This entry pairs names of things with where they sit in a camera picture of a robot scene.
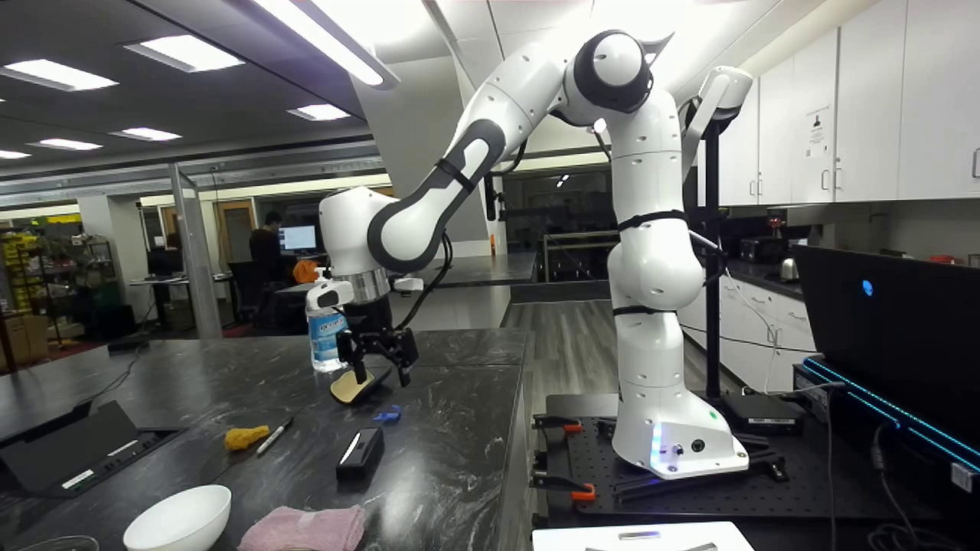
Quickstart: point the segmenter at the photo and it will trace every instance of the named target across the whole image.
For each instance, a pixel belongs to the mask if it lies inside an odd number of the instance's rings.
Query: box
[[[47,315],[3,315],[6,332],[9,332],[9,350],[13,361],[23,365],[36,365],[50,355],[50,317]],[[6,355],[0,345],[0,373],[9,373]]]

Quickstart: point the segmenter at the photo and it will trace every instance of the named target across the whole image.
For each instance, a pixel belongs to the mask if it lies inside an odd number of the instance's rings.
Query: ceiling light
[[[304,106],[297,106],[291,113],[301,116],[301,119],[309,119],[309,121],[332,121],[332,119],[347,119],[348,116],[335,105],[304,105]]]
[[[0,160],[27,160],[30,153],[24,149],[0,149]]]
[[[113,133],[132,138],[132,139],[181,139],[181,133],[174,133],[174,132],[146,129],[146,124],[122,129],[122,132],[113,132]]]
[[[215,49],[212,42],[190,33],[132,42],[127,49],[185,73],[226,71],[242,63],[235,55]]]
[[[68,138],[47,138],[47,139],[36,139],[40,145],[50,145],[50,149],[101,149],[101,142],[93,142],[93,139],[68,139]]]
[[[50,85],[50,89],[62,89],[62,90],[88,90],[88,89],[111,89],[118,85],[107,76],[88,73],[88,71],[78,71],[50,59],[30,59],[30,60],[16,60],[16,63],[3,63],[0,71],[3,76],[13,78],[24,78],[34,85]]]
[[[284,28],[301,33],[306,42],[312,42],[320,53],[335,59],[348,76],[363,78],[364,85],[384,85],[386,76],[390,82],[395,78],[392,73],[384,76],[384,60],[376,60],[371,53],[351,53],[347,42],[356,42],[356,38],[344,33],[338,21],[327,31],[291,0],[255,0],[255,4],[268,9],[273,17],[278,17]]]

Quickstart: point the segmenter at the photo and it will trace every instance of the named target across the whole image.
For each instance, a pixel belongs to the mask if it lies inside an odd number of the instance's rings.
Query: monitor
[[[278,225],[282,250],[316,250],[316,224],[309,225]]]
[[[795,248],[824,365],[980,454],[980,268]]]

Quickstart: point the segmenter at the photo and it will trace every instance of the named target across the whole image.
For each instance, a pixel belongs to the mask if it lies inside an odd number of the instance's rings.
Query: person
[[[249,234],[251,263],[265,268],[265,274],[278,285],[284,280],[284,260],[278,244],[278,212],[268,212],[268,224]]]

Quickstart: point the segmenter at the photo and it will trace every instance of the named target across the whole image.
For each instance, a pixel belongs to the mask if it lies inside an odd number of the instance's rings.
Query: cabinet
[[[759,201],[759,78],[721,138],[721,204]]]
[[[902,196],[980,196],[980,4],[910,0]]]
[[[897,196],[905,25],[905,0],[872,4],[841,25],[834,170],[837,201],[878,201]]]
[[[763,73],[759,201],[830,201],[837,31]]]
[[[705,292],[677,312],[705,350]],[[794,365],[815,351],[806,304],[775,289],[721,280],[721,361],[755,391],[794,391]]]

